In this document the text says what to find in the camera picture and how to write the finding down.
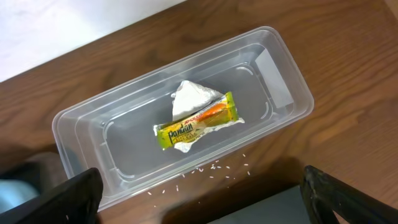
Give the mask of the light blue bowl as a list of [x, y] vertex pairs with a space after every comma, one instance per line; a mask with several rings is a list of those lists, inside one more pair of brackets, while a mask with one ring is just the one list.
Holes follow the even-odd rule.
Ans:
[[1, 213], [37, 197], [39, 192], [27, 182], [1, 179]]

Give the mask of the yellow snack wrapper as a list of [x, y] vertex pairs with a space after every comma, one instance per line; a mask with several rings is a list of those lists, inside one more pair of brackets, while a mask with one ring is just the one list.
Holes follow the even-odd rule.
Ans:
[[232, 93], [229, 91], [189, 116], [155, 125], [154, 132], [162, 149], [174, 147], [187, 153], [204, 135], [238, 123], [244, 123], [244, 120], [238, 115]]

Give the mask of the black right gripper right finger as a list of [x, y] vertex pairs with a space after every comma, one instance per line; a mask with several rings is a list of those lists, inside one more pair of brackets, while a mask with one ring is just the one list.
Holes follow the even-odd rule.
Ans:
[[372, 198], [314, 166], [305, 166], [300, 184], [311, 223], [397, 223], [397, 209]]

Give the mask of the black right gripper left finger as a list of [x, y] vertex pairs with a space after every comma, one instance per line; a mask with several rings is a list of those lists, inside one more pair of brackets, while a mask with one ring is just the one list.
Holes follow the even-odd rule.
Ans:
[[97, 168], [90, 168], [54, 189], [1, 214], [7, 223], [99, 223], [97, 212], [103, 181]]

